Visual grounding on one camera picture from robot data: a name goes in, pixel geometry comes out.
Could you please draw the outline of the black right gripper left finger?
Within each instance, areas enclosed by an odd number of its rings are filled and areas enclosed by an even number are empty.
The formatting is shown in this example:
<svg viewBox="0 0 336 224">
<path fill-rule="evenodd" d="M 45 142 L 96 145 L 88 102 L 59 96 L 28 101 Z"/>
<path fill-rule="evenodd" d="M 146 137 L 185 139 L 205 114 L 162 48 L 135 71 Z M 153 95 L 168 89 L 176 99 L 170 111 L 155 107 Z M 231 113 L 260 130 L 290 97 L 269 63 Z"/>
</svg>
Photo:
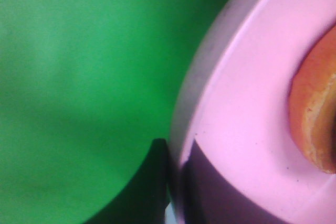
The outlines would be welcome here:
<svg viewBox="0 0 336 224">
<path fill-rule="evenodd" d="M 169 157 L 166 140 L 154 139 L 143 163 L 121 192 L 86 223 L 165 223 Z"/>
</svg>

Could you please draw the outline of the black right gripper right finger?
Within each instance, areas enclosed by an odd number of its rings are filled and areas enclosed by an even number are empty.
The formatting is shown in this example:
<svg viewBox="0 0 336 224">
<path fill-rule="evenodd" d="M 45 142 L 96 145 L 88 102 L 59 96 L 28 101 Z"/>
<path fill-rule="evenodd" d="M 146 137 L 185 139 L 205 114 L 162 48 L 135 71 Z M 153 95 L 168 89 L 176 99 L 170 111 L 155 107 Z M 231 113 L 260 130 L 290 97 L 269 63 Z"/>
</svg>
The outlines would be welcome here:
<svg viewBox="0 0 336 224">
<path fill-rule="evenodd" d="M 184 166 L 186 223 L 273 223 L 273 216 L 225 180 L 196 142 Z"/>
</svg>

